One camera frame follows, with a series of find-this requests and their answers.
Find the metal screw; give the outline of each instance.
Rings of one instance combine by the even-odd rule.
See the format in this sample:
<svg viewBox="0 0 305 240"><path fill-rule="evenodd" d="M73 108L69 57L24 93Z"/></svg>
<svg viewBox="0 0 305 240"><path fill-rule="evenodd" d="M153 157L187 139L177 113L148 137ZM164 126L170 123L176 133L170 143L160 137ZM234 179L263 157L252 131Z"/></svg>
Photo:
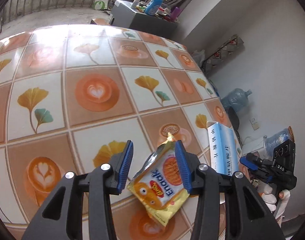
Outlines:
<svg viewBox="0 0 305 240"><path fill-rule="evenodd" d="M66 179L71 179L75 176L75 174L72 171L69 171L65 174Z"/></svg>
<svg viewBox="0 0 305 240"><path fill-rule="evenodd" d="M206 171L208 170L208 165L207 164L200 164L198 166L198 168L201 170L201 171Z"/></svg>
<svg viewBox="0 0 305 240"><path fill-rule="evenodd" d="M243 173L240 172L240 171L237 171L237 172L235 173L235 177L238 178L238 179L241 179L243 176L244 176Z"/></svg>
<svg viewBox="0 0 305 240"><path fill-rule="evenodd" d="M101 168L103 171L107 171L107 170L110 169L110 164L104 163L103 165L100 166L100 168Z"/></svg>

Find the cartoon character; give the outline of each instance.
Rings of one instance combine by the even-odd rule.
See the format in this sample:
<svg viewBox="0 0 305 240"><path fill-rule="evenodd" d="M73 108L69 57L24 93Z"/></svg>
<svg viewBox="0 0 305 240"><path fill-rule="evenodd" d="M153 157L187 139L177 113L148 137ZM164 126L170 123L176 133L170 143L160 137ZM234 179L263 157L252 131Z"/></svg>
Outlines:
<svg viewBox="0 0 305 240"><path fill-rule="evenodd" d="M155 192L147 184L143 182L135 183L134 189L136 194L138 194L147 205L156 210L162 209L161 201L158 199Z"/></svg>

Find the white shopping bag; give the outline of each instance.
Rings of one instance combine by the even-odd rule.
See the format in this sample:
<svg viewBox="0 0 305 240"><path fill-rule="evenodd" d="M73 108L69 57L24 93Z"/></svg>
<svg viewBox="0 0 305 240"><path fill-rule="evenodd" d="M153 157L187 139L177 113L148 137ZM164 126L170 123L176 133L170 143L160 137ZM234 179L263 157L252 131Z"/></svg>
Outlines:
<svg viewBox="0 0 305 240"><path fill-rule="evenodd" d="M93 6L95 10L106 10L108 8L108 0L95 0Z"/></svg>

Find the electrical outlet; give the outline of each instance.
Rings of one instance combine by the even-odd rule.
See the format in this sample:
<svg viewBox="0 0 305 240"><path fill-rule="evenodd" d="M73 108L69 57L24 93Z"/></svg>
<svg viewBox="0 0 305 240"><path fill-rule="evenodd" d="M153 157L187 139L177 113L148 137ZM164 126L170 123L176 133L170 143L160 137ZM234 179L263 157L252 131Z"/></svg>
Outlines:
<svg viewBox="0 0 305 240"><path fill-rule="evenodd" d="M257 130L260 126L259 126L259 123L258 122L255 122L253 125L252 125L253 129L254 130Z"/></svg>
<svg viewBox="0 0 305 240"><path fill-rule="evenodd" d="M257 119L255 117L250 118L250 122L251 124L254 124L257 122Z"/></svg>

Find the table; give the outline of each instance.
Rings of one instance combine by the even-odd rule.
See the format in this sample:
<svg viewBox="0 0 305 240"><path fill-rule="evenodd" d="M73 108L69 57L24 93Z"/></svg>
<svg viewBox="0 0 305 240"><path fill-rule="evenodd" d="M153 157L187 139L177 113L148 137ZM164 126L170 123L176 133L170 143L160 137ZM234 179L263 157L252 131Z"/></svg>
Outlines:
<svg viewBox="0 0 305 240"><path fill-rule="evenodd" d="M187 151L210 165L198 117L231 124L217 116L215 109L225 111L209 90L184 46L148 33L58 25L0 41L0 217L6 227L20 239L67 171L92 171L129 139L131 179L170 125ZM116 234L120 240L190 239L197 202L188 198L163 230L125 189L111 196ZM87 240L87 196L84 204ZM220 211L223 237L224 204Z"/></svg>
<svg viewBox="0 0 305 240"><path fill-rule="evenodd" d="M110 13L110 25L151 33L167 39L172 38L177 23L142 13L130 8L131 4L132 2L116 0Z"/></svg>

